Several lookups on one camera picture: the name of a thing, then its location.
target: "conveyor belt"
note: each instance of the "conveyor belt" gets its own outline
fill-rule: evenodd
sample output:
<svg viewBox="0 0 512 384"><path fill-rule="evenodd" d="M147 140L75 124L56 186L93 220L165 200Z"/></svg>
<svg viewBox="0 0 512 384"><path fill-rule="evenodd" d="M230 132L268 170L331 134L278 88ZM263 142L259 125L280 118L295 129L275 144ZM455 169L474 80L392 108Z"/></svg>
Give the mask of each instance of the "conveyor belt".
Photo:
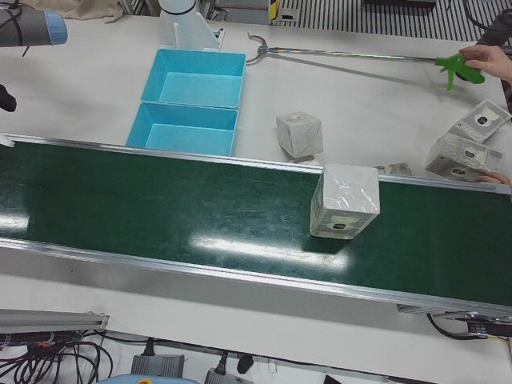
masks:
<svg viewBox="0 0 512 384"><path fill-rule="evenodd" d="M380 182L381 214L341 241L309 236L320 169L73 146L0 148L0 246L512 313L507 194Z"/></svg>

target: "black object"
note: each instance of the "black object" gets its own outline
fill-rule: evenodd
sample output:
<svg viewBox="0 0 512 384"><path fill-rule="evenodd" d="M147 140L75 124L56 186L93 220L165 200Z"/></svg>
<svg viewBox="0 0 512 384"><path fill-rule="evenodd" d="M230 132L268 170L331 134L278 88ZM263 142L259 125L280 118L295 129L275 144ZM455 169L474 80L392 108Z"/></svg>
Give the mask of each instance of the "black object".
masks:
<svg viewBox="0 0 512 384"><path fill-rule="evenodd" d="M443 328L441 328L440 326L438 326L434 319L432 318L432 315L431 314L426 314L426 318L429 319L429 322L430 324L432 324L432 326L436 329L437 332L439 332L440 334L442 334L443 336L446 336L448 338L452 338L453 340L485 340L486 337L480 337L480 336L462 336L462 335L459 335L459 334L451 334L450 332L444 330Z"/></svg>
<svg viewBox="0 0 512 384"><path fill-rule="evenodd" d="M222 376L226 375L226 361L227 361L227 351L222 352L221 361L218 362L217 368L215 368L216 374L221 374Z"/></svg>
<svg viewBox="0 0 512 384"><path fill-rule="evenodd" d="M485 29L486 32L477 44L483 46L502 46L505 44L512 36L512 10L501 11L492 26Z"/></svg>
<svg viewBox="0 0 512 384"><path fill-rule="evenodd" d="M364 5L404 6L408 8L427 8L432 10L437 0L364 0Z"/></svg>
<svg viewBox="0 0 512 384"><path fill-rule="evenodd" d="M468 322L467 331L470 334L488 334L512 338L512 325L493 324L492 322Z"/></svg>
<svg viewBox="0 0 512 384"><path fill-rule="evenodd" d="M323 384L341 384L338 380L334 380L331 376L327 375Z"/></svg>
<svg viewBox="0 0 512 384"><path fill-rule="evenodd" d="M154 339L148 338L146 343L146 348L144 348L144 352L142 352L141 356L154 356Z"/></svg>
<svg viewBox="0 0 512 384"><path fill-rule="evenodd" d="M237 371L240 374L246 373L254 364L254 360L251 354L244 354L240 360L238 360Z"/></svg>
<svg viewBox="0 0 512 384"><path fill-rule="evenodd" d="M14 112L16 110L16 99L7 92L7 89L0 84L0 108L7 112Z"/></svg>

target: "blue plastic bin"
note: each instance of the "blue plastic bin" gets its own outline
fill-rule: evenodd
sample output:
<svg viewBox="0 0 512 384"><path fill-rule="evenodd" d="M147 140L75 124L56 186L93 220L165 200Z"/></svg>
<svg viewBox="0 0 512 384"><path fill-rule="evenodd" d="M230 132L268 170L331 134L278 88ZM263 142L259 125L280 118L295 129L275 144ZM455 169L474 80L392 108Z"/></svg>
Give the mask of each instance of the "blue plastic bin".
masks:
<svg viewBox="0 0 512 384"><path fill-rule="evenodd" d="M127 146L230 156L238 112L143 102Z"/></svg>
<svg viewBox="0 0 512 384"><path fill-rule="evenodd" d="M236 109L245 68L244 54L160 49L142 100Z"/></svg>

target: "power cord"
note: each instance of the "power cord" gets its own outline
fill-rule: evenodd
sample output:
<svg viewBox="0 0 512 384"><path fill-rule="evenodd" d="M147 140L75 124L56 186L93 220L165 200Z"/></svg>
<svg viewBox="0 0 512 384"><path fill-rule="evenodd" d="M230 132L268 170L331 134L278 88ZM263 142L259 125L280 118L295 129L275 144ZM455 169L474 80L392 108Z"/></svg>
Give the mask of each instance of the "power cord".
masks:
<svg viewBox="0 0 512 384"><path fill-rule="evenodd" d="M492 26L485 26L484 24L482 24L481 22L479 22L477 19L475 19L473 17L473 15L471 14L471 11L470 11L470 6L469 6L469 3L468 3L469 0L462 0L462 7L464 8L464 14L466 15L466 18L474 25L474 26L477 26L478 28L481 28L483 30L489 30L491 32L511 32L512 33L512 28L503 28L503 29L498 29L498 28L493 28Z"/></svg>
<svg viewBox="0 0 512 384"><path fill-rule="evenodd" d="M426 318L429 319L429 322L430 324L432 324L432 326L436 329L437 332L439 332L440 334L442 334L443 336L446 336L447 338L451 338L453 340L485 340L487 337L486 336L462 336L460 334L451 334L450 332L444 330L443 328L441 328L440 326L438 326L434 319L432 318L432 315L431 314L426 314Z"/></svg>
<svg viewBox="0 0 512 384"><path fill-rule="evenodd" d="M80 347L89 346L95 351L95 356L85 356ZM110 369L108 377L112 375L114 361L109 352L95 342L73 341L56 342L55 344L32 343L27 346L27 352L15 358L0 359L0 378L8 374L13 375L14 384L40 383L49 373L52 366L56 366L53 383L58 382L62 359L65 356L74 357L77 367L77 384L92 384L99 380L99 368L102 355L108 357ZM88 362L92 367L92 374L84 381L78 368L78 360Z"/></svg>
<svg viewBox="0 0 512 384"><path fill-rule="evenodd" d="M141 356L154 356L154 339L148 338L146 348L142 352Z"/></svg>
<svg viewBox="0 0 512 384"><path fill-rule="evenodd" d="M221 361L218 362L217 367L214 369L216 374L221 374L222 376L226 376L226 362L227 362L228 352L225 350L222 352Z"/></svg>

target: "wire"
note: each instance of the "wire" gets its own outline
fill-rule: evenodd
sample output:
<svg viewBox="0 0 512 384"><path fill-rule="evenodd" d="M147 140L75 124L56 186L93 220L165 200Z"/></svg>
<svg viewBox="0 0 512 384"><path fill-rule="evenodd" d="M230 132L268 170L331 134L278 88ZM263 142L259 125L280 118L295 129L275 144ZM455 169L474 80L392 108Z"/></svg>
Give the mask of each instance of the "wire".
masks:
<svg viewBox="0 0 512 384"><path fill-rule="evenodd" d="M2 24L0 24L0 29L9 24L10 22L18 23L18 19L22 16L23 8L19 5L19 0L15 2L0 2L0 6L9 6L5 12L10 15L10 18L5 20ZM18 10L16 14L10 12L10 10Z"/></svg>
<svg viewBox="0 0 512 384"><path fill-rule="evenodd" d="M509 345L509 341L507 338L500 338L499 336L487 336L489 340L496 340L498 342L503 342L507 345Z"/></svg>
<svg viewBox="0 0 512 384"><path fill-rule="evenodd" d="M451 334L450 332L444 330L440 326L438 326L434 319L432 318L431 314L426 314L426 318L429 319L430 324L436 329L437 332L442 334L443 336L446 336L447 338L451 338L453 340L483 340L486 339L486 337L480 337L480 336L461 336L458 334Z"/></svg>
<svg viewBox="0 0 512 384"><path fill-rule="evenodd" d="M80 348L84 346L93 348L94 353L91 357L81 352ZM65 356L74 358L77 370L77 384L92 384L99 380L99 369L103 355L107 356L109 361L108 377L112 375L114 369L114 361L110 353L103 346L95 342L56 342L51 345L32 343L27 348L28 351L20 356L1 360L0 378L12 374L14 384L36 384L48 375L52 366L56 366L53 383L57 383L61 372L61 363ZM78 362L80 359L91 366L91 375L87 380L84 380L82 377Z"/></svg>
<svg viewBox="0 0 512 384"><path fill-rule="evenodd" d="M471 14L470 6L469 6L468 1L469 0L462 0L462 7L464 8L464 14L466 15L466 18L473 25L475 25L478 28L481 28L483 30L489 30L491 32L511 32L512 33L512 28L499 29L499 28L493 28L492 26L485 26L485 25L483 25L481 22L479 22L477 19L475 19L473 17L473 15Z"/></svg>

